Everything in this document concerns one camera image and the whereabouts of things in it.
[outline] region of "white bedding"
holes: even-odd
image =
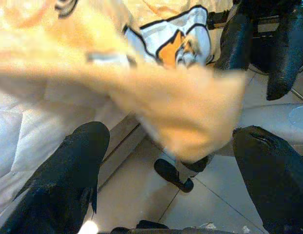
[[[0,214],[66,135],[94,120],[111,130],[126,116],[81,86],[0,80]]]

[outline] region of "black shoe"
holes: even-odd
[[[174,184],[184,193],[189,193],[194,188],[190,178],[183,184],[179,179],[179,172],[176,168],[164,159],[158,159],[154,164],[156,172],[166,181]]]
[[[283,16],[275,32],[267,85],[268,101],[286,95],[303,69],[303,0],[288,2],[296,3],[292,12]]]

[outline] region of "tile grout line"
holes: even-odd
[[[146,138],[147,141],[149,141],[153,146],[155,146],[158,150],[160,150],[162,153],[164,153],[166,156],[169,157],[169,159],[171,159],[172,161],[175,161],[174,159],[172,159],[163,149],[161,149],[158,145],[156,145],[153,141],[151,141],[150,139]]]
[[[291,92],[297,96],[298,99],[300,99],[301,101],[303,101],[303,95],[301,95],[298,91],[296,91],[294,88],[291,89]]]
[[[197,178],[195,178],[200,184],[202,184],[204,187],[206,187],[210,192],[212,192],[215,196],[217,196],[219,199],[221,199],[223,202],[225,202],[228,206],[230,206],[233,210],[235,210],[238,214],[240,214],[242,217],[244,217],[246,220],[248,220],[250,223],[252,223],[257,229],[259,229],[262,233],[263,230],[261,228],[259,228],[257,225],[255,225],[250,219],[248,219],[247,217],[245,217],[241,212],[239,212],[236,208],[234,208],[232,205],[230,205],[227,201],[225,201],[221,196],[219,196],[217,193],[215,193],[213,190],[211,190],[209,187],[207,187],[205,184],[203,184],[200,180],[198,180]]]
[[[163,218],[165,212],[169,209],[170,205],[172,204],[172,202],[174,201],[174,199],[176,198],[177,194],[179,194],[180,189],[177,191],[177,193],[175,194],[175,196],[173,197],[172,201],[170,202],[170,204],[168,204],[168,206],[166,207],[166,209],[164,210],[163,214],[161,215],[161,217],[158,220],[158,223],[160,222],[160,220]]]
[[[254,74],[254,76],[251,78],[251,80],[249,81],[249,83],[246,85],[246,86],[248,86],[248,85],[250,85],[251,84],[251,82],[253,81],[253,78],[255,77],[255,74]]]

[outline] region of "floor tile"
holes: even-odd
[[[213,222],[220,231],[243,234],[242,228],[247,226],[252,234],[263,234],[251,222],[228,206],[224,201],[194,179],[195,187],[192,192],[179,192],[161,223],[170,228],[200,227]]]
[[[196,179],[246,219],[264,230],[262,220],[248,194],[234,157],[215,155],[206,169],[196,176]]]
[[[103,186],[93,216],[100,231],[133,228],[141,219],[158,221],[178,188],[163,180],[153,168],[157,158],[173,163],[148,140],[144,140]]]
[[[219,156],[234,157],[235,155],[234,155],[233,141],[228,142],[223,148],[217,150],[213,154]]]
[[[246,88],[243,107],[252,108],[255,106],[283,104],[283,103],[302,103],[302,100],[295,96],[292,92],[281,99],[275,101],[266,100],[268,76],[255,74],[251,82]]]
[[[146,137],[147,140],[149,140],[156,148],[161,150],[163,153],[165,153],[171,160],[175,161],[175,155],[170,153],[165,147],[160,145],[159,143],[155,142],[153,139],[151,139],[149,136]]]

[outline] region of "white quilted fabric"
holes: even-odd
[[[66,135],[89,121],[112,129],[126,116],[105,96],[51,81],[0,80],[0,214]]]

